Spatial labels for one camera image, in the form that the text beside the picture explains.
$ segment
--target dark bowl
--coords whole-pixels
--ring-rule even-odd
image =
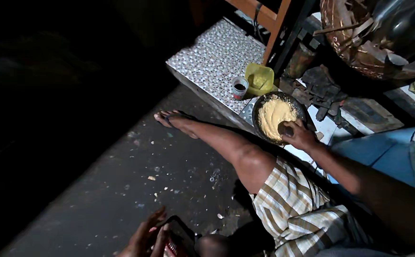
[[[257,130],[258,135],[260,135],[261,138],[263,138],[264,140],[266,140],[269,143],[273,143],[273,144],[277,144],[277,145],[286,145],[288,143],[285,142],[284,140],[277,141],[277,140],[274,140],[274,139],[271,139],[271,138],[267,137],[265,135],[265,133],[263,132],[263,130],[261,129],[261,126],[258,122],[258,111],[262,108],[263,104],[265,104],[266,102],[271,100],[271,97],[273,95],[279,97],[279,99],[281,99],[282,101],[291,103],[293,105],[293,107],[296,109],[296,117],[298,119],[302,119],[302,121],[304,123],[307,121],[306,120],[306,111],[302,107],[302,105],[293,96],[285,94],[284,92],[269,92],[269,93],[266,93],[266,94],[260,96],[260,98],[258,98],[257,102],[255,103],[254,109],[252,111],[252,122],[254,123],[254,127]]]

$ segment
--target dark floor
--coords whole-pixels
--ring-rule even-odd
[[[249,212],[232,198],[233,190],[248,197],[232,165],[201,140],[157,123],[153,113],[166,109],[234,126],[187,87],[177,86],[0,256],[113,256],[162,205],[199,234],[218,229],[231,235],[250,222]],[[225,218],[218,219],[218,213]]]

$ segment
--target checkered shorts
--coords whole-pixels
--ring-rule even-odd
[[[278,159],[253,197],[256,213],[274,237],[273,256],[314,256],[335,244],[364,242],[366,236],[347,208],[329,201],[301,170]]]

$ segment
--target dark background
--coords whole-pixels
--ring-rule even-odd
[[[185,1],[0,1],[0,58],[40,71],[0,75],[0,249],[176,87],[165,60],[202,30]],[[97,69],[13,48],[41,32]]]

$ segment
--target cable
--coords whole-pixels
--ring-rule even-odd
[[[252,25],[254,26],[254,32],[255,32],[255,36],[257,36],[260,41],[264,44],[264,40],[261,37],[261,33],[260,33],[260,29],[258,28],[258,22],[257,22],[257,17],[258,17],[258,13],[260,12],[260,8],[262,7],[262,3],[258,3],[257,4],[257,8],[255,9],[255,18],[252,22]]]

